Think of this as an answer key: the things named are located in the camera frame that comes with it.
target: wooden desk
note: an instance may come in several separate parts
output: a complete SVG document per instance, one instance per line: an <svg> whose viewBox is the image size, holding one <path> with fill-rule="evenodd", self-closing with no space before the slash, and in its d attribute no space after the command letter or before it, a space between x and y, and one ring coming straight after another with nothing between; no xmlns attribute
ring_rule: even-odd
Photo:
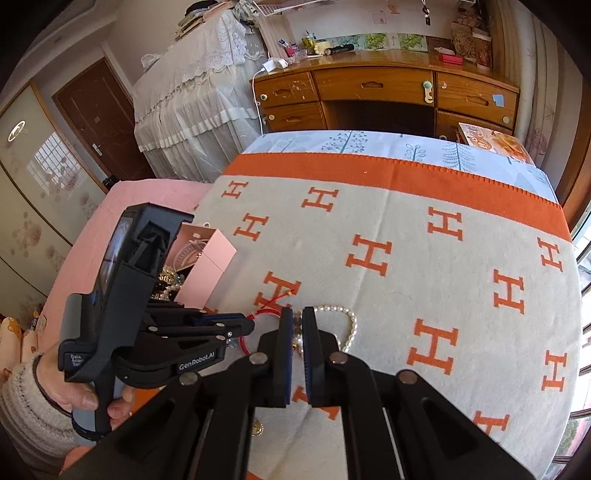
<svg viewBox="0 0 591 480"><path fill-rule="evenodd" d="M433 85L430 98L425 81ZM304 60L257 77L255 94L274 132L406 129L402 132L428 131L455 141L459 122L512 134L519 89L470 63L450 65L423 52L372 50Z"/></svg>

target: orange stripe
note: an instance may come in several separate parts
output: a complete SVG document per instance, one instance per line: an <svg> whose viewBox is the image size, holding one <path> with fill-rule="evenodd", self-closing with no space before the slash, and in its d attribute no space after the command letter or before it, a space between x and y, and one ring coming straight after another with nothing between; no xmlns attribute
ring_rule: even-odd
<svg viewBox="0 0 591 480"><path fill-rule="evenodd" d="M224 175L335 181L464 205L571 241L560 205L500 181L407 160L335 153L239 155Z"/></svg>

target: cardboard box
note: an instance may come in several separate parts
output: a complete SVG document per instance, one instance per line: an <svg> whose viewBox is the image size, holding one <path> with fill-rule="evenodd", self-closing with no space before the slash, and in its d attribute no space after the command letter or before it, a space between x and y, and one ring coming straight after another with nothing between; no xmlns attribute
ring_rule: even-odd
<svg viewBox="0 0 591 480"><path fill-rule="evenodd" d="M198 256L193 244L204 240L207 243ZM235 253L236 249L220 230L182 224L165 263L179 273L191 266L192 269L174 300L187 308L204 308Z"/></svg>

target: frosted glass panel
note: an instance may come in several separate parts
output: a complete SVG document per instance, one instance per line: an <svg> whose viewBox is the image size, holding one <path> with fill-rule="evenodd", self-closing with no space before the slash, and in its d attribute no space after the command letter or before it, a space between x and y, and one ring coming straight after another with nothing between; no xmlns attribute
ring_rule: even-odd
<svg viewBox="0 0 591 480"><path fill-rule="evenodd" d="M55 132L31 86L0 118L0 162L28 201L71 244L105 197Z"/></svg>

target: sweater sleeve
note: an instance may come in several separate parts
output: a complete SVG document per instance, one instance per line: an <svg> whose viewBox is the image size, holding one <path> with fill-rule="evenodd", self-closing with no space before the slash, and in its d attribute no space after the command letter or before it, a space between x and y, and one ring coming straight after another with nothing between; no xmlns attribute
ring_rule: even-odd
<svg viewBox="0 0 591 480"><path fill-rule="evenodd" d="M66 455L76 447L69 416L45 399L33 377L33 363L14 369L0 387L0 422L32 470L58 475Z"/></svg>

